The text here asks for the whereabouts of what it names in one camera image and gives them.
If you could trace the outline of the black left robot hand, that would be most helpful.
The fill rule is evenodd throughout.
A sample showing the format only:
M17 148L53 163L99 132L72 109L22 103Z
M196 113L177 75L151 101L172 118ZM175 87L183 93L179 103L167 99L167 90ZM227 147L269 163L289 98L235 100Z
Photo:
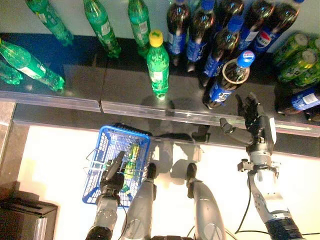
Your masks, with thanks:
M120 172L125 152L121 150L112 164L102 173L100 190L103 195L111 198L119 198L119 192L123 187L125 176Z

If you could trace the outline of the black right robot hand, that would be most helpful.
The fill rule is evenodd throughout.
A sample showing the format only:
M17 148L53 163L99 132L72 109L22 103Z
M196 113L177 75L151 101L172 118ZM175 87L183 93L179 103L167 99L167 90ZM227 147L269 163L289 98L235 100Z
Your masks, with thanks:
M220 118L220 127L223 133L246 147L247 153L263 151L271 155L277 140L275 119L269 117L257 96L250 93L245 99L238 94L237 111L244 117L245 129L228 123L226 118Z

